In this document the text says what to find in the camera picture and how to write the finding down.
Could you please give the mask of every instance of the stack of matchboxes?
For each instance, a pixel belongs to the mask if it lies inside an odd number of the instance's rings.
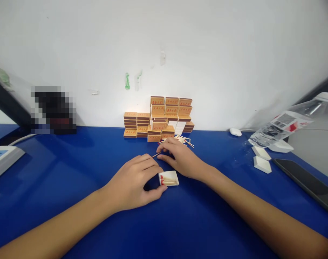
[[[147,137],[148,142],[191,133],[192,99],[151,96],[151,113],[124,113],[124,137]]]

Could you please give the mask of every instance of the forearm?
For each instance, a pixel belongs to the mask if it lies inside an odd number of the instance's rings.
[[[281,258],[328,258],[328,239],[211,168],[202,179]]]
[[[100,190],[0,248],[0,259],[56,259],[115,213]]]

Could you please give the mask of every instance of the bottle cap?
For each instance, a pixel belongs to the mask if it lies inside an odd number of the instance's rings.
[[[319,93],[317,96],[314,97],[314,99],[328,102],[328,92]]]

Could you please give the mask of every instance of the hand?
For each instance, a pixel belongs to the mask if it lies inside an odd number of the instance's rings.
[[[187,146],[174,138],[167,138],[165,142],[159,145],[157,153],[160,153],[162,150],[164,152],[170,151],[175,159],[161,154],[157,156],[158,159],[167,162],[186,177],[202,181],[204,174],[213,168],[198,158]]]
[[[108,199],[112,199],[115,212],[144,206],[161,197],[168,188],[159,186],[145,191],[145,183],[156,174],[163,172],[158,163],[149,155],[136,156],[125,163],[110,182],[101,188]]]

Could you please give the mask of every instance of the black phone screen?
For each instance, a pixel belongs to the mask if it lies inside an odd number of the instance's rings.
[[[288,176],[290,176],[316,201],[322,203],[323,206],[328,206],[327,185],[322,183],[315,176],[310,174],[307,170],[303,169],[300,165],[296,164],[294,161],[284,160],[284,159],[274,159],[274,163],[277,164]]]

